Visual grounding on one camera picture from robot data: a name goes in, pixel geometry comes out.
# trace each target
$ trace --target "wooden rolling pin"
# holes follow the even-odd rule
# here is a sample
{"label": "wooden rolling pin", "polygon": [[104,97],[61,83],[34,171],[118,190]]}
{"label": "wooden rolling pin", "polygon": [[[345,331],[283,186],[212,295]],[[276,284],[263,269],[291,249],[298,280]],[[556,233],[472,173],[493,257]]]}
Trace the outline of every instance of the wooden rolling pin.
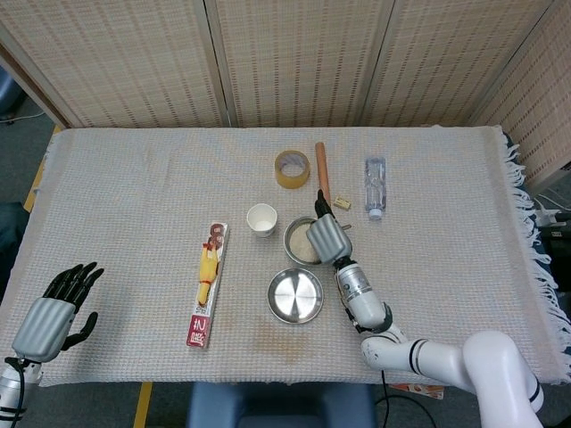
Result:
{"label": "wooden rolling pin", "polygon": [[329,175],[327,174],[327,158],[325,156],[325,145],[321,142],[315,144],[315,155],[318,158],[319,188],[323,191],[323,196],[331,205],[331,195],[329,194]]}

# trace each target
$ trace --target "small metal bowl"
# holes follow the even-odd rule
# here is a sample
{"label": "small metal bowl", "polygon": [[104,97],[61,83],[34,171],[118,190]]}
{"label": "small metal bowl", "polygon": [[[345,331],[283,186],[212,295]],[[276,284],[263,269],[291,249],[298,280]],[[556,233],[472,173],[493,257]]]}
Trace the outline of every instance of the small metal bowl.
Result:
{"label": "small metal bowl", "polygon": [[273,277],[268,288],[269,308],[288,324],[303,324],[323,306],[323,288],[309,270],[292,267]]}
{"label": "small metal bowl", "polygon": [[287,229],[284,232],[285,252],[290,257],[291,260],[293,260],[295,263],[299,263],[300,265],[316,266],[316,265],[321,264],[321,260],[320,261],[305,261],[305,260],[299,259],[298,257],[295,256],[295,254],[292,253],[292,249],[290,248],[290,245],[289,245],[289,241],[292,238],[292,233],[294,232],[295,229],[297,229],[301,225],[305,225],[308,223],[311,224],[314,221],[315,221],[315,218],[311,218],[311,217],[297,218],[296,220],[294,220],[290,223],[290,225],[287,227]]}

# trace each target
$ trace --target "packing tape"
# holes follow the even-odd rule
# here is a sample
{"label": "packing tape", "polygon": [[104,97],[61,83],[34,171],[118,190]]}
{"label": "packing tape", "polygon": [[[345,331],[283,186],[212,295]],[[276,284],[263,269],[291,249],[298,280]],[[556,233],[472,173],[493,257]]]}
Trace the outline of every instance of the packing tape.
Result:
{"label": "packing tape", "polygon": [[[302,169],[302,173],[297,176],[290,176],[284,172],[288,166],[295,166]],[[307,157],[297,150],[286,150],[276,157],[276,180],[279,185],[286,189],[297,189],[305,184],[310,177],[310,162]]]}

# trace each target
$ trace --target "white paper cup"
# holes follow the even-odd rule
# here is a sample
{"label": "white paper cup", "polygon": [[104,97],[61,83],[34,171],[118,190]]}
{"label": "white paper cup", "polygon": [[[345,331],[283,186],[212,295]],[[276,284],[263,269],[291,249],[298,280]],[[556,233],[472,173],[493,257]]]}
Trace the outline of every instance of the white paper cup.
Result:
{"label": "white paper cup", "polygon": [[258,203],[248,210],[246,221],[260,238],[266,238],[276,230],[277,212],[267,203]]}

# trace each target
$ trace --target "water bottle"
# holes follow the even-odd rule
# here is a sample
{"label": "water bottle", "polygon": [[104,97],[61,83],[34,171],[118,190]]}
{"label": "water bottle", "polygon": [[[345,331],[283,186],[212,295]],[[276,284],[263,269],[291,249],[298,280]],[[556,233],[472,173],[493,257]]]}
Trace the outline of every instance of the water bottle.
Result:
{"label": "water bottle", "polygon": [[371,156],[365,160],[365,210],[371,220],[380,220],[386,204],[385,158]]}

